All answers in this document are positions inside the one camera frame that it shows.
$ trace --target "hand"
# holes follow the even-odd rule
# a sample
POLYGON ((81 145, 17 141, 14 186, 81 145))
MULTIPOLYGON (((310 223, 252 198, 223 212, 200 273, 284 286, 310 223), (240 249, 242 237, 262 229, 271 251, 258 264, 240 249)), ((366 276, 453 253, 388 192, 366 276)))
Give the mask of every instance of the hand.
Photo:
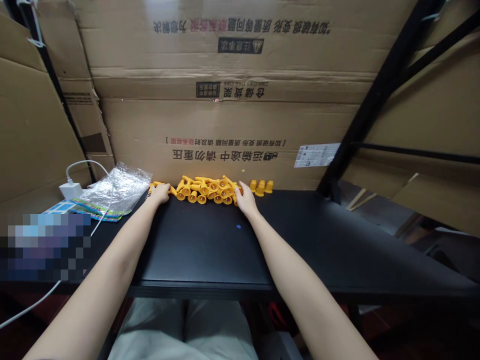
POLYGON ((236 195, 236 203, 240 208, 241 212, 245 214, 245 216, 250 219, 251 217, 260 215, 260 212, 257 208, 257 204, 255 203, 254 193, 250 190, 250 188, 240 181, 241 188, 243 189, 243 195, 240 192, 238 187, 235 188, 235 195, 236 195))
POLYGON ((147 200, 154 202, 157 206, 169 200, 170 184, 159 184, 151 189, 151 195, 147 200))

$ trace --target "left hand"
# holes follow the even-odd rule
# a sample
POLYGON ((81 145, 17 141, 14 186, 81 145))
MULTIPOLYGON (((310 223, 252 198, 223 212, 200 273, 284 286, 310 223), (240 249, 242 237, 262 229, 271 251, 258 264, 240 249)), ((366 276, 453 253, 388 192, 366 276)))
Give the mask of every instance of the left hand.
POLYGON ((170 184, 160 184, 151 189, 151 195, 148 197, 147 201, 156 203, 160 205, 166 203, 169 200, 169 190, 170 184))

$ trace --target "pile of yellow parts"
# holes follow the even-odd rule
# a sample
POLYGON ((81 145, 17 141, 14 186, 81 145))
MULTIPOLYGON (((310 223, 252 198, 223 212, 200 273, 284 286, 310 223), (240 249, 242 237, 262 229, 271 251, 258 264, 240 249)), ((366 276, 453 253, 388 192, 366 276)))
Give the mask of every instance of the pile of yellow parts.
POLYGON ((264 193, 271 194, 274 192, 274 182, 269 180, 265 186, 265 180, 260 180, 257 187, 257 180, 252 180, 250 182, 250 190, 258 197, 262 197, 265 195, 264 193))
POLYGON ((230 205, 234 203, 235 206, 238 206, 235 188, 239 188, 243 193, 243 189, 225 175, 221 179, 196 176, 195 180, 183 175, 175 189, 175 196, 181 201, 188 199, 190 203, 205 204, 207 200, 213 200, 215 204, 230 205))

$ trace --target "pixelated area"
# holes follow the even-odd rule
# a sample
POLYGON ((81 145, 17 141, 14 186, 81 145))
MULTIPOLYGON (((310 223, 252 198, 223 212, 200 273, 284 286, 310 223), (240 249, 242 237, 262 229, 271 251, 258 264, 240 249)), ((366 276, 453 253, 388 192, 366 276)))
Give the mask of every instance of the pixelated area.
POLYGON ((83 277, 86 260, 91 258, 91 217, 56 213, 68 205, 58 203, 48 213, 26 214, 21 225, 8 226, 6 244, 0 249, 0 280, 67 281, 83 277))

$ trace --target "red object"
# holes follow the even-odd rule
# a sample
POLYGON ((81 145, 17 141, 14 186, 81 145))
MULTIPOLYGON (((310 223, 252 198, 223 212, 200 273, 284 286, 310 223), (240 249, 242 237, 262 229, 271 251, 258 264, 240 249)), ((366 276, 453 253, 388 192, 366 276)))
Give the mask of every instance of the red object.
POLYGON ((277 330, 289 331, 289 326, 282 317, 282 314, 280 313, 276 303, 271 302, 268 304, 268 314, 270 315, 270 319, 277 327, 277 330))

